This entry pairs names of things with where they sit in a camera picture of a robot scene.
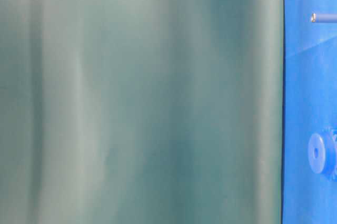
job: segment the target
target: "metal rod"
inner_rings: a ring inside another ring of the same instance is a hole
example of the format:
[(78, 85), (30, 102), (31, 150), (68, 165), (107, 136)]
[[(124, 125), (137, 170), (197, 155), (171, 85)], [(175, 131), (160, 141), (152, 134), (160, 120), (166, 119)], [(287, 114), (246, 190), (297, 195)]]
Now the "metal rod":
[(337, 23), (337, 14), (317, 14), (312, 13), (312, 23)]

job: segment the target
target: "teal cloth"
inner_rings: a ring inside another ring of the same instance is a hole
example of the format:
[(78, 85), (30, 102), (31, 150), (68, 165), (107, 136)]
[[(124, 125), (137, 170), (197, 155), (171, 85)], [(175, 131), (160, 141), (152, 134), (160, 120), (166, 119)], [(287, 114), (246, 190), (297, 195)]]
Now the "teal cloth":
[(281, 222), (283, 0), (0, 12), (0, 223)]

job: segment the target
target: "blue background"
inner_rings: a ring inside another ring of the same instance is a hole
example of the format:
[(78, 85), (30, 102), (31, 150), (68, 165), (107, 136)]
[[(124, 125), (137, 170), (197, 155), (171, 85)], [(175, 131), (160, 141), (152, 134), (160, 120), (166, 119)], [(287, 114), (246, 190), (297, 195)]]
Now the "blue background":
[(314, 174), (309, 137), (337, 126), (337, 24), (311, 14), (337, 13), (335, 0), (285, 0), (283, 223), (337, 221), (337, 181)]

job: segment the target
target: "shiny fabric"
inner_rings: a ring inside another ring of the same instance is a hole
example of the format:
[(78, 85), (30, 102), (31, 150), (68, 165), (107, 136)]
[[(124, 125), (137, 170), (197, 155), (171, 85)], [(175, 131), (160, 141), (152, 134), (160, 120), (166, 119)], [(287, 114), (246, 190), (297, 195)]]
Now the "shiny fabric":
[(0, 223), (280, 223), (283, 0), (0, 0)]

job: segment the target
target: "round blue piece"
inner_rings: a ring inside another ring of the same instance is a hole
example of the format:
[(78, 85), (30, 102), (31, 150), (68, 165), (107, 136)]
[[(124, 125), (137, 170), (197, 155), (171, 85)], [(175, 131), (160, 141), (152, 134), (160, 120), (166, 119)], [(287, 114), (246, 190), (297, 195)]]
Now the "round blue piece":
[(325, 131), (314, 133), (308, 144), (308, 159), (316, 174), (331, 174), (336, 166), (336, 150), (332, 134)]

